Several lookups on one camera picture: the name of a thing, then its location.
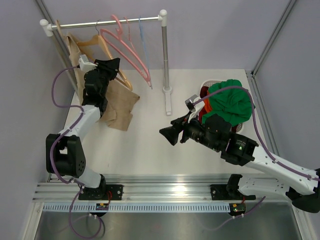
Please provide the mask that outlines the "wooden hanger with metal hook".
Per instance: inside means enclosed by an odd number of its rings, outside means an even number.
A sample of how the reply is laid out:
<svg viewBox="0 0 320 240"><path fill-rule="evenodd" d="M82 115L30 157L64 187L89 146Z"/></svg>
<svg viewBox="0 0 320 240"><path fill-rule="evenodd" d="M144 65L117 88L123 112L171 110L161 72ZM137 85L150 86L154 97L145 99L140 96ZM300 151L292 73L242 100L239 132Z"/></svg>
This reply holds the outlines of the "wooden hanger with metal hook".
<svg viewBox="0 0 320 240"><path fill-rule="evenodd" d="M103 40L102 36L100 35L99 30L97 29L98 22L100 21L97 20L95 24L95 29L97 31L97 34L94 35L90 40L87 41L77 41L76 45L78 48L81 50L83 47L89 47L89 46L94 46L98 45L100 49L103 51L103 53L108 57L109 60L113 59L113 55L111 51L109 50L109 47L107 43ZM119 77L116 77L115 79L118 80L121 84L123 84L125 87L127 87L130 91L133 91L133 86L131 82L128 80L127 76L125 73L119 69L118 70L118 75Z"/></svg>

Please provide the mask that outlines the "green t shirt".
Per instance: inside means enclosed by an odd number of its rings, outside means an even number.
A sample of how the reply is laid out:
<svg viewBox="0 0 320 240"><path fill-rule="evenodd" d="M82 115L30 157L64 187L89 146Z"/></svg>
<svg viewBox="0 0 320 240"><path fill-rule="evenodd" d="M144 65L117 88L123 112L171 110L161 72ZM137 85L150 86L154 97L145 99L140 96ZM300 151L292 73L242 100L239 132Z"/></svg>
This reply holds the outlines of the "green t shirt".
<svg viewBox="0 0 320 240"><path fill-rule="evenodd" d="M251 101L244 90L232 88L208 98L212 111L202 117L202 124L212 115L218 115L232 127L248 121L252 116Z"/></svg>

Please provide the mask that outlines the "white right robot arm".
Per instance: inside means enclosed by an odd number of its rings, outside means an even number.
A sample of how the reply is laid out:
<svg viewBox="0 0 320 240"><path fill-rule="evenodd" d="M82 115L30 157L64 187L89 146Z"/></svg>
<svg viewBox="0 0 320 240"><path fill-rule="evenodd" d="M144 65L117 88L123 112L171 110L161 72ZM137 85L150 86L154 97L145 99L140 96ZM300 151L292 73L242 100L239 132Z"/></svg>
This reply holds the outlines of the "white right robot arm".
<svg viewBox="0 0 320 240"><path fill-rule="evenodd" d="M205 123L189 115L171 121L159 130L171 145L191 139L220 153L227 163L258 170L266 179L231 174L226 184L212 184L213 200L254 200L269 197L291 201L302 211L320 211L320 171L303 169L274 155L267 154L262 145L244 135L231 131L231 124L214 114Z"/></svg>

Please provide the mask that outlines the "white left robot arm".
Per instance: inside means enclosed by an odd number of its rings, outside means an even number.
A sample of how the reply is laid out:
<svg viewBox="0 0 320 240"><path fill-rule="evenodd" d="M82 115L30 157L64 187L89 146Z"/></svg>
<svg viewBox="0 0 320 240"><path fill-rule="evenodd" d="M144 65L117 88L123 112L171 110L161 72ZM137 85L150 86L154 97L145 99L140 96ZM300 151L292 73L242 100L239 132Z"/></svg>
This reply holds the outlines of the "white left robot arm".
<svg viewBox="0 0 320 240"><path fill-rule="evenodd" d="M79 109L78 117L56 134L49 134L45 140L46 170L55 174L64 184L76 183L80 192L79 200L111 200L116 194L121 199L121 190L106 183L106 178L87 166L82 146L90 128L104 115L108 100L106 98L110 81L114 80L120 68L120 58L90 62L81 55L78 65L72 70L84 72L82 103L73 105Z"/></svg>

